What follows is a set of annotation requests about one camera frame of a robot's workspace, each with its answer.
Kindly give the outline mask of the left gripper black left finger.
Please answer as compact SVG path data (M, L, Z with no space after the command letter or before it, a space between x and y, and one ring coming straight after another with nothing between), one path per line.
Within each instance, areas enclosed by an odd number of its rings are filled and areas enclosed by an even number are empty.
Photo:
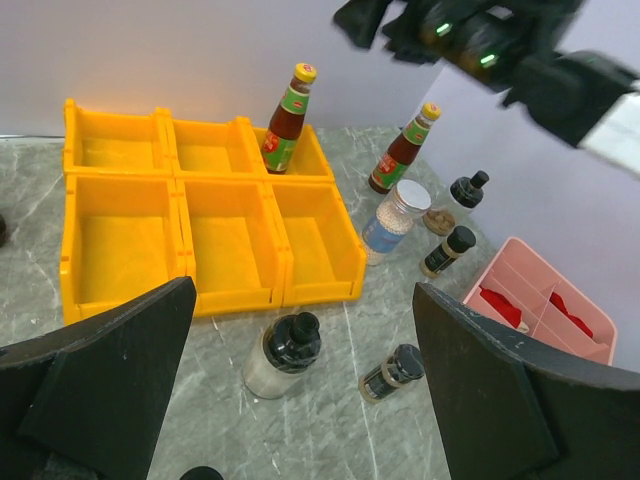
M56 454L103 479L146 478L195 308L190 277L1 349L1 476Z

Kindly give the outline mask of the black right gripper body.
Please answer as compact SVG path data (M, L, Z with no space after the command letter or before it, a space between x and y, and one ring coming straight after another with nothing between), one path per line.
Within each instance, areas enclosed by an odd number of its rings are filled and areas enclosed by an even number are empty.
M550 60L581 1L405 1L384 23L389 1L348 1L333 24L363 50L377 34L400 62L448 62L492 91L513 88L523 61Z

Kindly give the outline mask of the red lid sauce jar front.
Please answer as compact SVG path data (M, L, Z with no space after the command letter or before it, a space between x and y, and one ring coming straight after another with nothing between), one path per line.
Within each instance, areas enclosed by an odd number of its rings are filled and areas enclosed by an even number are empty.
M3 247L9 237L8 227L3 215L0 215L0 247Z

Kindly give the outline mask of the chili sauce bottle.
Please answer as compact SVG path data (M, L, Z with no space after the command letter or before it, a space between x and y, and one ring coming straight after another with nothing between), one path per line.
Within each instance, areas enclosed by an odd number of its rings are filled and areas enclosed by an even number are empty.
M387 194L402 179L440 116L441 109L436 104L429 102L422 106L414 119L389 145L371 172L368 183L374 191Z
M302 132L311 86L316 78L317 69L311 64L295 65L260 148L265 168L271 174L284 174L288 168Z

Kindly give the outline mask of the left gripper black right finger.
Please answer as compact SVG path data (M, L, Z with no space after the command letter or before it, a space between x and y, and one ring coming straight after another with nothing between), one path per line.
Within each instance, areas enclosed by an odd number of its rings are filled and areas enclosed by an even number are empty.
M413 314L454 479L636 479L639 376L418 283Z

